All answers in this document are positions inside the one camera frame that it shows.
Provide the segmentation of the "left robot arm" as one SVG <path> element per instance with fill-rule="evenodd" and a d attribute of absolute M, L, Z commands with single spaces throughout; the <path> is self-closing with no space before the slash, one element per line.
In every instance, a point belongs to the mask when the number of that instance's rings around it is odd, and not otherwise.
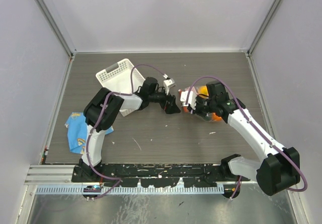
<path fill-rule="evenodd" d="M 101 88 L 85 107 L 85 123 L 87 125 L 87 142 L 85 152 L 79 160 L 79 175 L 90 182 L 97 181 L 101 174 L 102 146 L 106 131 L 113 125 L 120 110 L 142 110 L 149 103 L 158 103 L 167 114 L 180 113 L 176 105 L 176 96 L 170 94 L 175 81 L 166 78 L 163 85 L 157 79 L 147 77 L 143 84 L 131 93 L 113 92 Z"/>

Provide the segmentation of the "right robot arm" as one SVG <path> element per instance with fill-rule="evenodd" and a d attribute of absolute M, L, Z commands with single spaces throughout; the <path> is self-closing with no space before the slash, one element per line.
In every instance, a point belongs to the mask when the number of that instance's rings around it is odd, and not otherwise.
<path fill-rule="evenodd" d="M 213 113 L 234 128 L 250 145 L 258 161 L 234 154 L 222 159 L 221 176 L 227 181 L 237 175 L 256 181 L 261 190 L 272 196 L 290 189 L 301 180 L 300 155 L 270 136 L 251 116 L 243 102 L 230 95 L 220 81 L 206 84 L 207 94 L 196 96 L 196 113 Z"/>

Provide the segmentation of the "clear zip top bag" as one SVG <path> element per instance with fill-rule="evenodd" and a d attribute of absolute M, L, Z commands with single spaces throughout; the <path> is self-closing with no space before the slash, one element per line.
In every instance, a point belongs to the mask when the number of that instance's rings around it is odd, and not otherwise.
<path fill-rule="evenodd" d="M 185 104 L 186 94 L 184 92 L 188 90 L 189 90 L 189 87 L 185 89 L 178 89 L 181 106 L 185 113 L 197 115 L 199 118 L 202 118 L 204 121 L 208 121 L 208 122 L 222 121 L 222 118 L 217 116 L 215 113 L 208 113 L 203 110 L 203 107 L 207 106 L 207 100 L 209 98 L 208 90 L 205 85 L 194 86 L 192 88 L 192 92 L 189 95 L 190 98 L 194 95 L 196 96 L 195 109 L 192 109 L 187 104 Z"/>

